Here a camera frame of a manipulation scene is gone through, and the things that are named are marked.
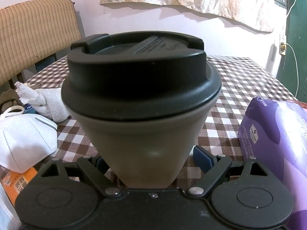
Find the purple wet wipes pack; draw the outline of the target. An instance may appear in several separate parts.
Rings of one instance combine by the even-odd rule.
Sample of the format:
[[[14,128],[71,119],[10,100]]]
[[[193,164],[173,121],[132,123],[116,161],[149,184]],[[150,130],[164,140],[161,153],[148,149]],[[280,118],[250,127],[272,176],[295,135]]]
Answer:
[[[293,101],[255,97],[239,126],[244,159],[256,157],[295,199],[289,229],[306,229],[306,109]]]

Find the white respirator mask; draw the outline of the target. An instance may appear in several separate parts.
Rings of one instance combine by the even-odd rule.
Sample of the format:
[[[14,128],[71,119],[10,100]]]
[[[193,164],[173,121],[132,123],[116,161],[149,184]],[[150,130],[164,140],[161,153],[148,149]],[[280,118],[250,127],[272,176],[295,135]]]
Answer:
[[[24,173],[57,150],[57,125],[14,105],[1,114],[1,166]]]

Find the white knitted sock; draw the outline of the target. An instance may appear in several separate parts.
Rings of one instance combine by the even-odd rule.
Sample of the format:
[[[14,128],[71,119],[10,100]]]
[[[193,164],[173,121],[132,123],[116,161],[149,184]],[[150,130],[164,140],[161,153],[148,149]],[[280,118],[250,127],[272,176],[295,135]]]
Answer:
[[[19,81],[15,83],[16,93],[23,104],[29,104],[39,115],[54,122],[63,122],[69,116],[62,97],[61,88],[33,89]]]

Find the orange tissue packet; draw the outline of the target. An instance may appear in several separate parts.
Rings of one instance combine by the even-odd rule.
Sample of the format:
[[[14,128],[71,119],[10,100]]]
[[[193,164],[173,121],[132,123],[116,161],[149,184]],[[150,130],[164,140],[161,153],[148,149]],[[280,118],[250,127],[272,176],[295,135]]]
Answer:
[[[37,171],[35,170],[35,168],[31,167],[24,173],[10,171],[2,179],[1,184],[13,206],[15,205],[18,195],[36,176],[36,174]]]

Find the blue surgical mask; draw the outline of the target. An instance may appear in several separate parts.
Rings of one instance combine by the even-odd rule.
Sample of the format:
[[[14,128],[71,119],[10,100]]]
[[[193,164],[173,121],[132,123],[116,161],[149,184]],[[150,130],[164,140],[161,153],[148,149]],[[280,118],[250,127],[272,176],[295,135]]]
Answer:
[[[3,186],[0,187],[0,228],[1,230],[18,230],[21,222],[14,206],[10,202]]]

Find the blue Vinda tissue pack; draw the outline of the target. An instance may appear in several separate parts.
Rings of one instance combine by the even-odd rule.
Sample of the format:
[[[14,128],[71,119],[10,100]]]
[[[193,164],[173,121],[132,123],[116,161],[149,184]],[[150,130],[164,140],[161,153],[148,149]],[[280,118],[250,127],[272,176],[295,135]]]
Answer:
[[[24,114],[37,114],[37,111],[30,104],[26,104],[24,106]]]

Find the brown checkered tablecloth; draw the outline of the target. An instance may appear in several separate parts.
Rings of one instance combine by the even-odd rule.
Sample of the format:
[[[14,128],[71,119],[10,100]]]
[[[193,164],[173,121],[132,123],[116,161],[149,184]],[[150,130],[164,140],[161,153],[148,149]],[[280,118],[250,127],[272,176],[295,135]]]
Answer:
[[[222,90],[195,144],[213,155],[225,154],[233,160],[243,160],[237,134],[252,98],[295,100],[295,97],[269,72],[248,58],[209,56],[208,62],[219,71]],[[35,74],[28,82],[41,88],[56,88],[67,75],[67,60],[63,57]],[[73,162],[84,155],[96,154],[76,120],[69,117],[58,125],[58,148],[51,157]],[[189,187],[202,175],[193,158],[188,157],[171,186]]]

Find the green wooden door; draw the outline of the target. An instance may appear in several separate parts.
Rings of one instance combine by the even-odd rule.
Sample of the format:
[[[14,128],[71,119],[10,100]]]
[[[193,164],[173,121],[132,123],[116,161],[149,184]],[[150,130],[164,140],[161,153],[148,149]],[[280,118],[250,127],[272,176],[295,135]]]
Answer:
[[[277,79],[301,101],[306,102],[306,0],[287,0],[287,51],[281,58]]]

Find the woven bamboo mat chair back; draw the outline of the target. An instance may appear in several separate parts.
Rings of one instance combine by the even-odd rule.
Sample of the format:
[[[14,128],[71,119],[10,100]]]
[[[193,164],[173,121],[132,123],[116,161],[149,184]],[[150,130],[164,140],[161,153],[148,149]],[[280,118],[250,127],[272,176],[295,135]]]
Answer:
[[[71,0],[31,0],[1,9],[1,84],[81,39]]]

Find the wall power socket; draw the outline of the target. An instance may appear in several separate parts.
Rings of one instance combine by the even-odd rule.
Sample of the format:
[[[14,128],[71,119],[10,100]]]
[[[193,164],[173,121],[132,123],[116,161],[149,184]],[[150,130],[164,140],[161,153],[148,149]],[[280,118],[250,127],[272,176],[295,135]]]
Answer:
[[[279,36],[279,54],[282,56],[286,55],[286,47],[287,47],[286,35]]]

